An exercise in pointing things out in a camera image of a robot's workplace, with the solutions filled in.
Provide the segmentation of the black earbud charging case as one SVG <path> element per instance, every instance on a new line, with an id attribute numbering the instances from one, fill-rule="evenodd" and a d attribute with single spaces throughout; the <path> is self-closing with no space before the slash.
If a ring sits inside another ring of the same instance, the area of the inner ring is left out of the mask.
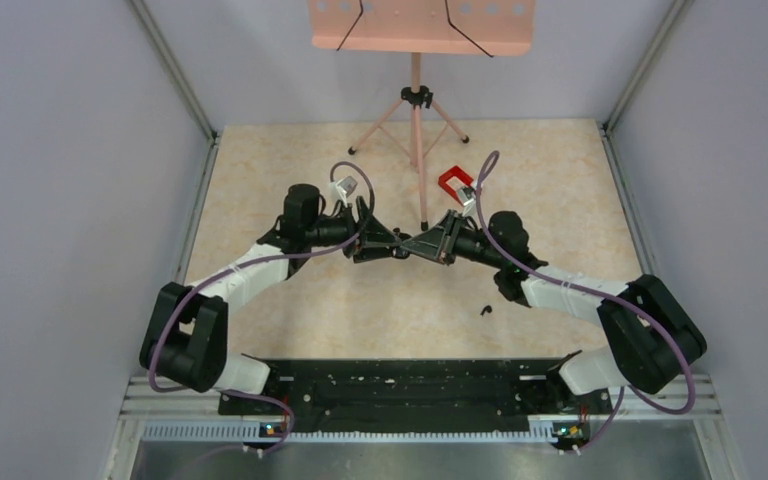
<path id="1" fill-rule="evenodd" d="M 406 240 L 411 239 L 412 236 L 408 233 L 402 232 L 399 228 L 395 228 L 393 233 L 399 239 L 399 242 L 396 246 L 393 247 L 391 251 L 391 257 L 399 260 L 405 260 L 409 258 L 410 253 L 404 249 L 403 243 Z"/>

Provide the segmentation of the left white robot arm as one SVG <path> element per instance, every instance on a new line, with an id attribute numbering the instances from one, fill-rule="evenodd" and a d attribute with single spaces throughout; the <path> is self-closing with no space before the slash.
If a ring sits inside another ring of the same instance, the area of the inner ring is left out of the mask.
<path id="1" fill-rule="evenodd" d="M 316 256 L 359 253 L 373 226 L 375 197 L 359 196 L 353 205 L 336 200 L 331 214 L 310 184 L 288 189 L 273 226 L 241 257 L 194 284 L 170 282 L 157 296 L 139 352 L 139 363 L 156 391 L 158 377 L 184 389 L 242 392 L 257 413 L 279 404 L 280 386 L 269 379 L 267 363 L 228 350 L 230 316 L 257 295 L 296 274 Z"/>

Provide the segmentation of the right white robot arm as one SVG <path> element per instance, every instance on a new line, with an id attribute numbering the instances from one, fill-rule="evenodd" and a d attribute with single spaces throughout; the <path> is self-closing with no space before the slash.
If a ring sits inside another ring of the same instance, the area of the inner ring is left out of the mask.
<path id="1" fill-rule="evenodd" d="M 453 210 L 420 234 L 399 237 L 399 251 L 443 265 L 463 258 L 492 267 L 509 302 L 557 310 L 602 328 L 607 346 L 574 353 L 546 385 L 549 404 L 572 412 L 595 390 L 626 387 L 655 394 L 707 351 L 707 341 L 658 277 L 607 281 L 563 271 L 538 259 L 513 211 L 477 224 Z"/>

